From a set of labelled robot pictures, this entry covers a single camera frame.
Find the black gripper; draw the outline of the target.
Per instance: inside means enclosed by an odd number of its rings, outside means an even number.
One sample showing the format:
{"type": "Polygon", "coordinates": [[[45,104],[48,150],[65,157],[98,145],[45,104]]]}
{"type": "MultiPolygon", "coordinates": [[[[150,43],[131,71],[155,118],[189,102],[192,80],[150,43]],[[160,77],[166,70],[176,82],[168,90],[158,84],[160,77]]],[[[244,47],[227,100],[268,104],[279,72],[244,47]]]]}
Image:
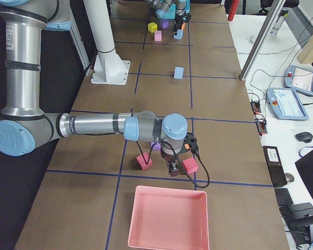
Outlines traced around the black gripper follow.
{"type": "Polygon", "coordinates": [[[168,173],[171,177],[175,177],[179,174],[179,167],[177,166],[175,161],[180,161],[179,156],[183,152],[177,152],[174,154],[167,154],[163,150],[161,150],[161,157],[167,161],[168,165],[168,173]]]}
{"type": "Polygon", "coordinates": [[[179,26],[182,26],[183,23],[188,23],[191,20],[191,14],[184,14],[184,15],[175,15],[174,19],[174,35],[177,35],[179,30],[179,26]]]}

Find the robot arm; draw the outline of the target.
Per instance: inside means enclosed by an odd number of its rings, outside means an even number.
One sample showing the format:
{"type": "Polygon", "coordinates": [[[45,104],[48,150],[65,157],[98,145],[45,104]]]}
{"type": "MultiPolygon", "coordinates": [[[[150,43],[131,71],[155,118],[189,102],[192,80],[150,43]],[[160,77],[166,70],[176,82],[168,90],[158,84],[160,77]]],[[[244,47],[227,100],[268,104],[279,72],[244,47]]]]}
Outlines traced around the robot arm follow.
{"type": "Polygon", "coordinates": [[[147,0],[146,3],[154,9],[159,19],[174,21],[174,38],[180,40],[183,36],[183,25],[191,19],[190,1],[183,0],[147,0]]]}
{"type": "MultiPolygon", "coordinates": [[[[111,14],[116,44],[122,54],[134,61],[127,86],[105,86],[83,83],[77,52],[68,32],[42,33],[43,69],[40,106],[45,112],[128,111],[147,108],[159,115],[189,111],[189,79],[174,80],[167,55],[156,58],[156,72],[138,74],[138,68],[149,64],[138,56],[148,50],[142,39],[150,17],[145,3],[121,1],[111,14]]],[[[72,171],[115,173],[124,162],[126,144],[123,137],[75,136],[53,141],[20,157],[0,152],[0,182],[38,181],[46,168],[72,171]]]]}

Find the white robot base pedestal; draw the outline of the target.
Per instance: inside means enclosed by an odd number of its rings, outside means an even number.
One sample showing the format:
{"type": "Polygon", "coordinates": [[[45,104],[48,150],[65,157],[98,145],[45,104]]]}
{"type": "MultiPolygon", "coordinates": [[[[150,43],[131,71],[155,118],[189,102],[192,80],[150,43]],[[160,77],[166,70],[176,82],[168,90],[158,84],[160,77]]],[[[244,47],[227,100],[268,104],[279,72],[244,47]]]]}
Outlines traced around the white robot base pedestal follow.
{"type": "Polygon", "coordinates": [[[125,85],[130,61],[122,60],[116,52],[106,1],[83,1],[97,49],[93,84],[125,85]]]}

